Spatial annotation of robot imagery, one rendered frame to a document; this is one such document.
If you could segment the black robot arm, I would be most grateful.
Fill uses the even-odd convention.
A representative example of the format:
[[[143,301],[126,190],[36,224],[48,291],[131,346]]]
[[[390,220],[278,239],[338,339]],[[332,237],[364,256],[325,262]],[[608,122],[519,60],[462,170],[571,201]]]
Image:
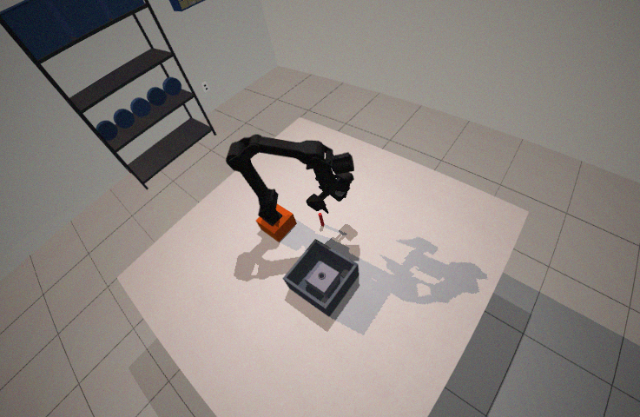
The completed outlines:
[[[307,165],[306,169],[313,169],[319,180],[328,179],[333,172],[341,174],[354,171],[353,156],[350,153],[333,155],[333,149],[319,141],[289,142],[253,135],[233,142],[229,147],[226,163],[234,171],[240,172],[258,195],[259,217],[270,226],[273,226],[282,214],[276,210],[278,193],[275,189],[267,188],[251,163],[251,158],[258,153],[296,158]],[[350,182],[347,179],[338,182],[335,178],[325,186],[325,195],[340,202],[349,189]]]

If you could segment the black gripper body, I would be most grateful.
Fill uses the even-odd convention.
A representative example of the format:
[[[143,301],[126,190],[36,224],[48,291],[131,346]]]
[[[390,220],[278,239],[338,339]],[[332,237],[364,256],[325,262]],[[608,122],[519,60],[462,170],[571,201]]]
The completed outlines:
[[[311,207],[312,209],[319,211],[321,210],[324,206],[325,206],[325,202],[323,201],[327,195],[325,195],[325,186],[331,182],[333,182],[333,179],[335,179],[339,182],[339,181],[343,181],[344,179],[347,179],[349,182],[352,182],[354,180],[353,174],[350,172],[346,172],[346,173],[341,173],[341,174],[332,174],[328,179],[326,180],[319,180],[317,179],[317,177],[315,177],[315,180],[319,182],[319,188],[322,190],[322,193],[319,195],[316,194],[312,194],[309,198],[306,199],[307,205],[309,207]]]

